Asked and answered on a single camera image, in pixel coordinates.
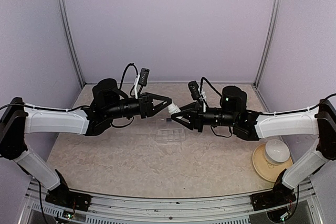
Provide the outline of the small white-capped pill bottle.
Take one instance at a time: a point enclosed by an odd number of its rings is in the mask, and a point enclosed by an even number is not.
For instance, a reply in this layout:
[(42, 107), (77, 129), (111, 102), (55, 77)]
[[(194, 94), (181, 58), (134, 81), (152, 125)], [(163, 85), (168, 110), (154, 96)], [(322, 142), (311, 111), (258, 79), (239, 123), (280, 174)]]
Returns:
[(171, 103), (168, 107), (168, 112), (170, 115), (172, 114), (176, 114), (176, 113), (180, 113), (180, 108), (175, 104), (175, 103)]

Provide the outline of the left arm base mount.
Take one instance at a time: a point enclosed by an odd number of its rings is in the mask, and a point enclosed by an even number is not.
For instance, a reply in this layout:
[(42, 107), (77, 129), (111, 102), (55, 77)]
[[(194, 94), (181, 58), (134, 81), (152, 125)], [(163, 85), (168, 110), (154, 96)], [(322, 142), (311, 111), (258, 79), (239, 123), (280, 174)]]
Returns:
[(87, 212), (92, 196), (69, 190), (67, 187), (58, 186), (47, 192), (45, 201), (57, 206)]

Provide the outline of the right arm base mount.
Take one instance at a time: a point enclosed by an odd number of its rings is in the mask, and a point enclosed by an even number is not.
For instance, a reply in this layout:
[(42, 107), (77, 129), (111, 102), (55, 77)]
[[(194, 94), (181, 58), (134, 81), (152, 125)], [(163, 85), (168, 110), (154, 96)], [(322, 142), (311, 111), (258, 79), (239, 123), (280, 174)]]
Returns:
[(294, 202), (297, 200), (293, 189), (283, 184), (275, 184), (272, 190), (255, 193), (250, 196), (254, 211), (273, 208)]

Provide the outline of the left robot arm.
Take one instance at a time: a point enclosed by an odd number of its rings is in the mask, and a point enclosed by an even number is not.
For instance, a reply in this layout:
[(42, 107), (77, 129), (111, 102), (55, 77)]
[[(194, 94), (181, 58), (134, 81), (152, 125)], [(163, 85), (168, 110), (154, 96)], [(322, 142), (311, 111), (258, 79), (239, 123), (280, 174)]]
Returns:
[(13, 160), (28, 174), (35, 177), (53, 197), (66, 206), (73, 201), (73, 193), (62, 175), (25, 143), (25, 135), (32, 133), (72, 133), (98, 136), (113, 126), (113, 120), (149, 118), (169, 105), (169, 97), (153, 93), (136, 93), (129, 97), (117, 86), (114, 79), (101, 80), (93, 89), (93, 101), (89, 106), (73, 109), (42, 108), (13, 98), (3, 106), (1, 117), (1, 157)]

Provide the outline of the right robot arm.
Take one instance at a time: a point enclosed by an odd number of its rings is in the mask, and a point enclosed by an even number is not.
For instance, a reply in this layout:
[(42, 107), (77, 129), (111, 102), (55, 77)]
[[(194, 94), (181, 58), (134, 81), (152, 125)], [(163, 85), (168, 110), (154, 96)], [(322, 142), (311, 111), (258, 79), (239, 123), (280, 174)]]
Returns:
[(318, 139), (289, 169), (277, 177), (269, 192), (273, 205), (281, 204), (300, 182), (328, 161), (335, 160), (335, 108), (328, 98), (301, 110), (262, 113), (247, 109), (247, 93), (237, 86), (222, 89), (220, 108), (211, 108), (196, 82), (188, 85), (193, 103), (181, 108), (169, 105), (172, 120), (190, 130), (202, 132), (203, 127), (227, 126), (246, 141), (284, 135), (316, 135)]

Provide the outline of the clear plastic pill organizer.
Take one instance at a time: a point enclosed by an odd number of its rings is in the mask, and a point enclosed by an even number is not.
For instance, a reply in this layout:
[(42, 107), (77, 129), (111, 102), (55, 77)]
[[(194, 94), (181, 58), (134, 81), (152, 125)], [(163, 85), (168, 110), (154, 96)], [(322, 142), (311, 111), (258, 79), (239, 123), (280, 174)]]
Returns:
[(136, 135), (149, 139), (156, 145), (175, 145), (186, 140), (185, 130), (170, 118), (149, 118), (136, 127)]

